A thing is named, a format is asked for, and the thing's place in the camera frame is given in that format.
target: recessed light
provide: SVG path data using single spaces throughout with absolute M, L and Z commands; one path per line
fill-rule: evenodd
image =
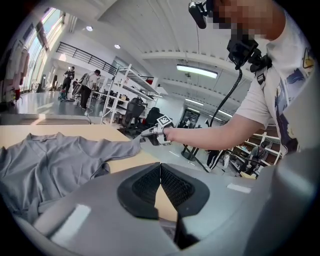
M 187 109 L 188 109 L 188 110 L 192 110 L 192 111 L 197 112 L 197 113 L 200 113 L 200 111 L 195 110 L 195 109 L 193 109 L 193 108 L 191 108 L 191 107 L 187 107 Z
M 219 110 L 218 112 L 220 112 L 221 114 L 226 115 L 227 117 L 232 118 L 232 115 L 230 115 L 230 114 L 228 114 L 228 113 L 226 113 L 226 112 L 223 112 L 223 111 L 221 111 L 221 110 Z
M 191 100 L 191 99 L 188 99 L 188 98 L 186 98 L 185 100 L 186 100 L 187 102 L 192 102 L 192 103 L 199 104 L 199 105 L 203 106 L 203 104 L 200 103 L 200 102 L 197 102 L 197 101 L 194 101 L 194 100 Z
M 218 73 L 215 71 L 211 71 L 208 69 L 200 68 L 200 67 L 195 67 L 195 66 L 188 66 L 188 65 L 176 65 L 176 69 L 184 72 L 191 72 L 191 73 L 196 73 L 198 75 L 203 75 L 207 76 L 210 78 L 217 78 Z

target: white ceiling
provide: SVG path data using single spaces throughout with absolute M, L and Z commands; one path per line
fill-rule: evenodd
M 238 72 L 228 60 L 230 30 L 197 29 L 188 12 L 190 0 L 50 0 L 51 6 L 78 17 L 76 27 L 94 28 L 90 37 L 108 48 L 121 45 L 119 58 L 133 67 L 160 78 L 169 95 L 199 101 L 204 106 L 188 106 L 213 114 L 234 85 Z M 262 54 L 267 40 L 256 38 Z M 218 72 L 216 79 L 190 74 L 190 80 L 177 64 L 190 65 Z M 222 107 L 233 114 L 240 106 L 253 74 L 249 65 L 236 91 Z

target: wooden table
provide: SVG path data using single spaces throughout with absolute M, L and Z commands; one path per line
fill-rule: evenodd
M 129 141 L 121 132 L 108 124 L 66 124 L 66 125 L 5 125 L 0 126 L 0 146 L 8 148 L 21 142 L 30 133 L 33 135 L 53 135 L 62 133 L 65 136 L 82 136 L 87 140 L 99 141 Z M 122 160 L 108 161 L 111 173 L 120 172 L 128 168 L 159 162 L 154 156 L 140 151 L 137 155 Z M 177 212 L 160 186 L 155 199 L 155 207 L 161 218 L 169 221 L 177 220 Z

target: hand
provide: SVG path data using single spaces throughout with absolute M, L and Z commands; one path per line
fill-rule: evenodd
M 163 134 L 166 135 L 168 141 L 171 141 L 171 142 L 174 141 L 174 133 L 175 133 L 175 128 L 173 127 L 167 127 L 163 129 Z

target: white label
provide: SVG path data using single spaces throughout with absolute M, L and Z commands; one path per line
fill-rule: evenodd
M 226 187 L 228 189 L 239 191 L 239 192 L 246 193 L 246 194 L 249 194 L 251 192 L 251 188 L 250 187 L 240 186 L 240 185 L 236 185 L 236 184 L 233 184 L 233 183 L 230 183 Z

